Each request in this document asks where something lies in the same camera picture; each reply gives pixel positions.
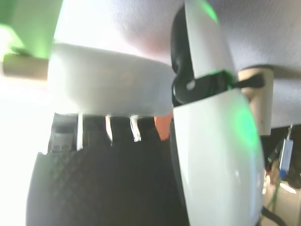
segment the black cable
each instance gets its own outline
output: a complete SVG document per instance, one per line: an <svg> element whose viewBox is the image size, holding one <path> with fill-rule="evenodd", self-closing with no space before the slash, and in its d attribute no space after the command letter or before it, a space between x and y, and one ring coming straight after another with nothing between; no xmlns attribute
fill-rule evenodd
<svg viewBox="0 0 301 226"><path fill-rule="evenodd" d="M272 213L271 211L269 211L267 208L263 207L261 210L261 213L263 216L274 221L279 226L286 226L286 223L283 221L283 219L278 217L275 213Z"/></svg>

